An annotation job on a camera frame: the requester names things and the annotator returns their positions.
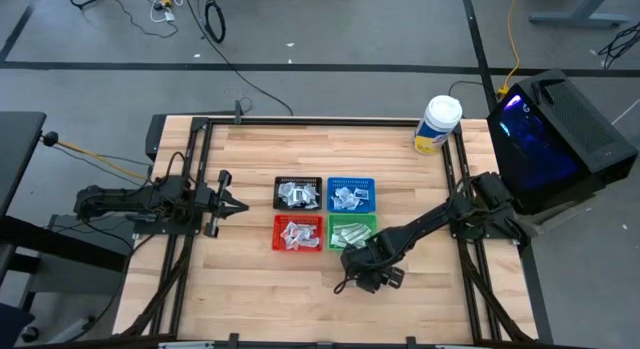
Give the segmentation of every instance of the small plastic packet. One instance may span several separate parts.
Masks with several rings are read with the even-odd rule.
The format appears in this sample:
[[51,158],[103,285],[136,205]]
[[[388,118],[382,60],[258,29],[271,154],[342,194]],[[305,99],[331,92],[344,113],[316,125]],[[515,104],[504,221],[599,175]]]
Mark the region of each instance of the small plastic packet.
[[367,244],[365,244],[365,240],[358,240],[357,242],[353,243],[353,245],[360,249],[360,248],[364,248],[365,246],[367,246]]
[[331,234],[331,245],[339,246],[341,248],[345,248],[347,246],[347,241],[339,234]]
[[342,187],[340,189],[336,189],[336,196],[342,200],[345,200],[352,196],[351,190],[347,187]]
[[353,191],[353,196],[361,200],[369,200],[369,191],[365,189],[356,188]]
[[342,209],[343,206],[343,200],[340,197],[331,197],[331,200],[333,200],[333,207],[336,209]]
[[290,197],[293,195],[293,188],[296,186],[295,183],[284,183],[284,184],[280,184],[280,186],[278,187],[278,196],[281,197]]
[[371,236],[371,229],[368,226],[362,225],[359,229],[356,229],[348,234],[343,234],[344,240],[349,244],[354,244],[360,240],[366,240]]
[[318,195],[320,195],[320,193],[318,193],[318,191],[316,190],[316,188],[313,187],[313,185],[311,184],[307,184],[305,185],[302,190],[304,190],[305,193],[307,193],[307,195],[309,195],[310,198],[315,198]]
[[316,225],[289,222],[280,236],[284,239],[287,249],[298,250],[300,246],[313,248],[320,245],[320,238],[312,238],[313,231],[317,228]]
[[312,238],[312,239],[304,239],[300,240],[300,246],[306,246],[310,248],[315,248],[320,245],[320,238]]
[[360,199],[350,196],[342,202],[342,207],[347,210],[355,210],[358,207],[358,204],[360,204]]

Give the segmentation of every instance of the blue bin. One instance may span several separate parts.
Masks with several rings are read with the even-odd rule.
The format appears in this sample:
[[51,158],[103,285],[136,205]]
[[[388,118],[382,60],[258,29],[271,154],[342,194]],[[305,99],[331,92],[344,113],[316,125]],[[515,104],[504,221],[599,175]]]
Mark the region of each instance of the blue bin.
[[[336,189],[347,187],[354,191],[356,188],[369,191],[369,200],[362,200],[362,205],[358,205],[354,210],[336,209],[333,207],[333,200]],[[333,213],[372,213],[376,211],[376,182],[372,178],[344,178],[330,177],[327,180],[327,210]]]

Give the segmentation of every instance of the wooden table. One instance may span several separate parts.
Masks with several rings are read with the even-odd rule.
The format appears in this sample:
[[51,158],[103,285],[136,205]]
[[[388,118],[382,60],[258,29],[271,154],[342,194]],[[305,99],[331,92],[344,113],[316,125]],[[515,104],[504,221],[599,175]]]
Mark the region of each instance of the wooden table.
[[[164,175],[173,152],[184,151],[190,122],[188,116],[167,118],[155,176]],[[486,122],[465,120],[462,127],[472,175],[496,171]],[[448,196],[443,158],[417,154],[413,129],[217,125],[213,133],[207,178],[216,187],[218,172],[230,171],[230,192],[251,209],[220,221],[217,239],[195,240],[180,339],[227,340],[236,332],[250,341],[403,343],[415,336],[419,343],[472,342],[457,246],[448,228],[419,241],[399,263],[407,273],[402,288],[383,287],[375,295],[352,286],[333,294],[344,276],[337,252],[271,250],[275,176],[322,177],[325,193],[329,176],[372,177],[379,228],[404,225],[441,204]],[[455,148],[453,155],[458,167]],[[172,173],[180,170],[174,164]],[[326,217],[325,206],[319,214]],[[128,327],[156,291],[166,240],[153,238],[131,260],[114,332]],[[536,337],[517,248],[507,240],[487,240],[485,246],[496,296],[523,331]],[[484,302],[476,296],[488,338]],[[170,294],[165,305],[165,331],[172,299]]]

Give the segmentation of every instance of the black wire bundle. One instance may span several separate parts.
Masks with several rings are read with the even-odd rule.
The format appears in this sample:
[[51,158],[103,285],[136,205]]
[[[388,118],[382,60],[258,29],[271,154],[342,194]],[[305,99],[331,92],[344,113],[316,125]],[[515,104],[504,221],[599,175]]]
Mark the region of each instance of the black wire bundle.
[[[619,41],[628,36],[631,36],[631,38],[619,43]],[[616,34],[616,37],[611,41],[611,43],[607,44],[598,52],[598,55],[606,55],[603,64],[604,69],[609,69],[616,59],[629,51],[629,49],[631,49],[631,47],[638,41],[640,41],[640,23]]]

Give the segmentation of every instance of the cable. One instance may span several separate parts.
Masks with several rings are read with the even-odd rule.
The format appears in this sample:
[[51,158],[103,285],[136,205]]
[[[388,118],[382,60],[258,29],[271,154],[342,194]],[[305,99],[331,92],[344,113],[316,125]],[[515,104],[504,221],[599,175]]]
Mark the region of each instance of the cable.
[[347,269],[344,271],[344,279],[342,279],[342,281],[338,283],[338,285],[336,285],[335,288],[333,288],[333,294],[338,295],[342,293],[344,288],[347,287],[347,283],[349,283],[352,280],[357,280],[356,278],[349,278],[348,273],[349,273],[349,268],[347,267]]
[[[633,36],[629,40],[616,45],[616,42],[618,40],[632,34]],[[616,37],[611,41],[611,43],[607,44],[598,52],[598,55],[606,55],[604,62],[602,63],[602,67],[604,69],[609,69],[609,67],[611,67],[611,64],[613,64],[616,59],[620,58],[624,53],[629,51],[629,49],[631,49],[631,47],[633,47],[639,41],[640,23],[616,34]]]
[[85,334],[87,334],[89,332],[89,330],[93,329],[93,327],[96,325],[96,323],[98,323],[100,321],[100,319],[102,319],[102,317],[104,317],[104,315],[107,313],[107,311],[109,310],[109,308],[111,308],[111,305],[113,304],[113,302],[115,301],[116,297],[118,296],[118,293],[120,293],[120,291],[122,290],[122,288],[124,287],[124,281],[125,278],[127,277],[127,269],[129,267],[129,263],[131,262],[131,258],[133,258],[133,255],[136,253],[136,251],[138,251],[138,249],[142,248],[143,245],[145,245],[149,240],[151,240],[151,238],[153,238],[155,235],[149,235],[147,238],[145,238],[138,246],[136,246],[135,248],[131,247],[131,245],[129,245],[129,243],[127,243],[127,245],[129,245],[129,247],[131,247],[131,251],[129,252],[129,254],[127,255],[127,259],[125,261],[124,264],[124,271],[120,277],[120,284],[118,285],[118,290],[116,290],[115,293],[113,293],[113,295],[111,296],[111,299],[109,299],[109,303],[107,303],[107,306],[104,308],[104,310],[102,310],[102,312],[96,317],[96,319],[91,322],[90,324],[88,324],[86,326],[86,328],[82,331],[82,333],[74,336],[73,338],[67,340],[67,343],[76,341],[77,339],[81,338],[82,336],[84,336]]
[[123,157],[119,157],[119,156],[115,156],[115,155],[106,155],[106,154],[96,154],[99,157],[103,157],[103,158],[109,158],[109,159],[116,159],[116,160],[122,160],[122,161],[126,161],[132,164],[138,164],[138,165],[144,165],[146,167],[151,166],[151,164],[149,163],[143,163],[143,162],[139,162],[136,160],[132,160],[132,159],[127,159],[127,158],[123,158]]
[[[220,36],[216,35],[216,33],[213,31],[213,28],[211,28],[211,23],[209,22],[209,9],[211,9],[211,7],[214,7],[216,9],[216,14],[218,15],[218,21],[220,22]],[[204,30],[206,30],[207,33],[209,33],[209,35],[213,38],[214,42],[218,44],[222,43],[224,41],[224,37],[227,35],[227,24],[224,20],[224,14],[222,14],[222,9],[218,5],[218,3],[216,3],[216,0],[207,0],[207,2],[205,3],[204,19],[205,19]]]
[[[118,228],[118,227],[119,227],[119,226],[121,226],[122,224],[127,223],[127,222],[129,222],[129,221],[130,221],[129,219],[123,219],[121,222],[119,222],[118,224],[116,224],[116,225],[112,226],[111,228],[101,229],[101,230],[102,230],[102,231],[113,231],[114,229]],[[82,233],[82,234],[91,234],[91,233],[93,233],[92,231],[88,231],[88,232],[86,232],[86,231],[82,231],[82,230],[76,229],[79,225],[74,225],[74,226],[70,226],[70,227],[68,227],[68,226],[64,226],[64,225],[53,224],[51,227],[58,227],[58,228],[62,228],[62,229],[58,230],[56,233],[62,233],[62,232],[63,232],[63,231],[65,231],[65,230],[71,230],[71,231],[74,231],[74,232],[76,232],[76,233]]]
[[[242,101],[245,100],[245,99],[247,99],[249,101],[249,109],[247,109],[247,110],[242,109]],[[240,105],[240,109],[242,109],[242,112],[245,113],[245,114],[247,114],[248,112],[251,111],[251,109],[253,109],[253,100],[251,100],[251,98],[249,98],[249,97],[240,98],[240,100],[238,100],[238,104]]]
[[120,0],[116,0],[116,2],[120,5],[120,9],[122,9],[122,12],[127,14],[127,16],[129,16],[129,22],[131,22],[131,25],[133,25],[134,27],[140,29],[144,35],[155,36],[155,37],[158,37],[158,38],[161,38],[161,39],[166,39],[166,38],[168,38],[170,36],[173,36],[173,34],[178,32],[178,27],[173,25],[171,22],[167,22],[167,24],[172,26],[174,30],[171,33],[167,34],[167,35],[161,35],[161,34],[158,34],[158,33],[148,32],[143,27],[141,27],[140,25],[136,24],[136,22],[133,21],[133,16],[131,15],[131,13],[129,13],[127,11],[127,9],[125,9],[124,4],[122,4],[122,2]]
[[81,161],[83,161],[83,162],[85,162],[85,163],[87,163],[87,164],[91,165],[92,167],[94,167],[94,168],[96,168],[96,169],[102,170],[103,172],[105,172],[105,173],[107,173],[107,174],[111,174],[111,175],[113,175],[113,176],[114,176],[114,177],[116,177],[116,178],[122,179],[122,180],[127,181],[127,182],[129,182],[129,183],[131,183],[131,184],[133,184],[133,185],[136,185],[136,186],[137,186],[137,185],[140,185],[140,183],[136,183],[136,182],[134,182],[133,180],[130,180],[130,179],[128,179],[128,178],[123,177],[122,175],[116,174],[116,173],[114,173],[114,172],[112,172],[112,171],[109,171],[109,170],[107,170],[107,169],[105,169],[105,168],[102,168],[102,167],[100,167],[99,165],[96,165],[96,164],[94,164],[94,163],[92,163],[92,162],[88,161],[88,160],[87,160],[87,159],[85,159],[85,158],[77,157],[77,156],[75,156],[75,155],[73,155],[73,154],[71,154],[71,153],[67,152],[66,150],[64,150],[64,149],[62,149],[62,148],[58,148],[58,147],[56,147],[56,146],[52,146],[51,148],[56,149],[56,150],[59,150],[59,151],[61,151],[61,152],[65,153],[66,155],[68,155],[68,156],[72,157],[73,159],[81,160]]
[[164,178],[160,179],[160,183],[159,184],[164,184],[167,179],[169,179],[169,173],[171,172],[171,167],[173,166],[173,161],[175,160],[176,156],[179,156],[180,158],[182,158],[182,162],[186,162],[187,159],[184,157],[184,154],[182,154],[181,152],[175,152],[171,155],[171,158],[169,159],[169,165],[167,165],[167,172],[164,175]]
[[476,84],[476,85],[480,85],[483,88],[485,88],[484,84],[480,83],[480,82],[473,82],[473,81],[469,81],[469,80],[458,80],[453,82],[453,84],[451,84],[451,86],[449,87],[449,96],[451,96],[451,91],[453,90],[453,87],[455,87],[458,84]]
[[114,239],[118,239],[118,240],[120,240],[120,241],[121,241],[121,242],[123,242],[127,247],[129,247],[131,250],[133,250],[133,247],[131,246],[131,244],[129,244],[126,240],[122,239],[121,237],[119,237],[119,236],[117,236],[117,235],[114,235],[114,234],[111,234],[111,233],[108,233],[108,232],[106,232],[106,231],[104,231],[104,230],[102,230],[102,229],[96,228],[95,226],[91,225],[91,224],[90,224],[88,221],[86,221],[86,220],[82,220],[82,222],[84,223],[84,225],[86,225],[86,226],[88,226],[89,228],[91,228],[91,229],[93,229],[93,230],[97,231],[98,233],[101,233],[101,234],[104,234],[104,235],[106,235],[106,236],[110,236],[110,237],[112,237],[112,238],[114,238]]
[[238,70],[235,68],[235,66],[233,66],[233,64],[231,64],[231,62],[224,56],[224,54],[222,54],[222,52],[215,46],[215,44],[213,44],[213,42],[211,41],[211,39],[209,38],[209,36],[205,32],[205,30],[202,29],[202,26],[200,25],[200,22],[198,21],[198,18],[196,17],[196,13],[193,11],[193,7],[191,6],[191,2],[189,0],[187,0],[187,5],[189,6],[189,10],[191,11],[191,15],[193,16],[193,19],[195,20],[196,24],[198,25],[198,29],[200,29],[200,32],[202,32],[202,35],[204,35],[205,39],[207,39],[207,42],[209,42],[209,45],[211,45],[213,50],[215,50],[218,53],[218,55],[220,55],[220,57],[227,63],[229,68],[231,70],[233,70],[233,72],[236,73],[236,75],[238,77],[240,77],[240,79],[242,79],[245,83],[247,83],[253,89],[259,91],[263,95],[268,96],[269,98],[271,98],[271,99],[277,101],[278,103],[280,103],[282,106],[284,106],[289,111],[289,115],[293,116],[293,109],[291,109],[291,107],[289,105],[287,105],[287,103],[285,103],[284,101],[282,101],[282,100],[276,98],[275,96],[267,93],[266,91],[260,89],[255,84],[253,84],[249,80],[247,80],[244,76],[242,76],[242,74],[240,74],[240,72],[238,72]]
[[509,16],[507,17],[507,31],[509,32],[509,41],[511,42],[511,51],[513,51],[513,55],[516,57],[516,66],[509,72],[507,78],[504,80],[504,85],[502,88],[498,90],[498,95],[505,96],[509,92],[509,81],[511,80],[511,76],[513,73],[520,68],[520,57],[518,56],[518,51],[516,50],[516,44],[513,41],[513,34],[511,33],[511,13],[513,12],[513,7],[516,4],[516,0],[511,1],[511,7],[509,7]]
[[144,179],[145,179],[145,177],[144,177],[144,176],[142,176],[142,175],[140,175],[140,174],[136,174],[136,173],[134,173],[134,172],[132,172],[132,171],[129,171],[129,170],[127,170],[127,169],[125,169],[125,168],[123,168],[123,167],[121,167],[121,166],[119,166],[119,165],[113,164],[113,163],[111,163],[110,161],[108,161],[107,159],[105,159],[105,158],[101,157],[100,155],[98,155],[98,154],[96,154],[96,153],[94,153],[94,152],[92,152],[92,151],[89,151],[89,150],[86,150],[86,149],[82,149],[82,148],[80,148],[80,147],[77,147],[77,146],[75,146],[75,145],[73,145],[73,144],[70,144],[70,143],[64,142],[64,141],[62,141],[62,140],[58,140],[58,142],[57,142],[56,144],[58,144],[58,145],[60,145],[60,146],[63,146],[63,147],[65,147],[65,148],[67,148],[67,149],[71,149],[71,150],[73,150],[73,151],[75,151],[75,152],[78,152],[78,153],[85,154],[85,155],[88,155],[88,156],[90,156],[90,157],[93,157],[94,159],[99,160],[99,161],[101,161],[101,162],[103,162],[103,163],[107,164],[108,166],[112,167],[113,169],[118,170],[118,171],[120,171],[120,172],[122,172],[122,173],[125,173],[125,174],[127,174],[127,175],[129,175],[129,176],[132,176],[132,177],[134,177],[134,178],[142,179],[142,180],[144,180]]

